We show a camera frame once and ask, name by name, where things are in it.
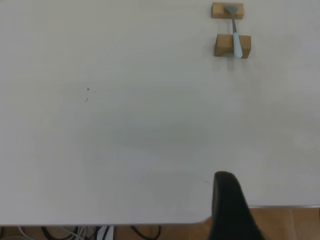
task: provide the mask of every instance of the wooden floor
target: wooden floor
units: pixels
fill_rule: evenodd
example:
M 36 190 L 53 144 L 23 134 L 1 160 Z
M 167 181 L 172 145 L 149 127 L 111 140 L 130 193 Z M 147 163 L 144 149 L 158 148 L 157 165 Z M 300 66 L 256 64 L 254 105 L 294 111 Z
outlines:
M 256 208 L 251 209 L 255 222 L 266 240 L 320 240 L 319 208 Z M 207 240 L 211 220 L 201 224 L 163 225 L 158 240 Z M 158 232 L 155 225 L 137 226 L 144 235 L 153 237 Z M 24 227 L 27 234 L 35 240 L 44 240 L 39 227 Z M 56 238 L 68 235 L 58 227 L 49 230 Z M 5 227 L 5 236 L 18 235 L 16 227 Z M 6 240 L 21 240 L 10 237 Z M 114 240 L 142 240 L 129 226 L 117 226 Z

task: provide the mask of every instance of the spatula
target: spatula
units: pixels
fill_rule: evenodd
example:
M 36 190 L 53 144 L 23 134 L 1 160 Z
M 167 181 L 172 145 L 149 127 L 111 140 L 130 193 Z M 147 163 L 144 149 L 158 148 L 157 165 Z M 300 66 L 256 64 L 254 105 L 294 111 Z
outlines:
M 242 49 L 240 45 L 239 35 L 237 33 L 237 27 L 235 22 L 235 14 L 238 10 L 238 8 L 234 5 L 227 5 L 224 7 L 225 10 L 231 13 L 232 15 L 232 29 L 233 29 L 233 51 L 234 56 L 236 58 L 242 58 Z

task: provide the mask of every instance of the white table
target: white table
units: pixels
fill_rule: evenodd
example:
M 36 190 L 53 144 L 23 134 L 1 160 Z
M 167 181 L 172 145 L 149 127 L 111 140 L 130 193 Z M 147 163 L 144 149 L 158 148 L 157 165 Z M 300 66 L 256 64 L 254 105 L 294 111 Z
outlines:
M 221 170 L 320 204 L 319 0 L 245 0 L 248 59 L 211 1 L 0 2 L 0 225 L 200 222 Z

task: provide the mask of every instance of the wooden block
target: wooden block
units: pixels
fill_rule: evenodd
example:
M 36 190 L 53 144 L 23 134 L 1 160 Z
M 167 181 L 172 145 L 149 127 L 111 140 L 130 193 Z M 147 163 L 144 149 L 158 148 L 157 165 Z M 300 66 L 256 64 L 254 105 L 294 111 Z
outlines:
M 242 19 L 244 17 L 244 4 L 243 3 L 229 3 L 229 2 L 213 2 L 211 17 L 213 19 L 232 19 L 230 12 L 225 10 L 225 6 L 235 5 L 238 10 L 235 13 L 235 19 Z
M 251 50 L 251 36 L 239 35 L 242 49 L 242 58 L 247 59 Z M 231 34 L 218 34 L 215 41 L 214 55 L 221 57 L 223 54 L 234 52 L 234 39 Z

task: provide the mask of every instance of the white handle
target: white handle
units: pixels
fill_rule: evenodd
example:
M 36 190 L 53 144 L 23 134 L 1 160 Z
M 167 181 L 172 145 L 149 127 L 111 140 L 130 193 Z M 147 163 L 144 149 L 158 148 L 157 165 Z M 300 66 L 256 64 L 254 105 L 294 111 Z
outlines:
M 233 50 L 234 50 L 234 56 L 236 58 L 242 58 L 242 49 L 240 45 L 239 35 L 237 32 L 233 33 Z

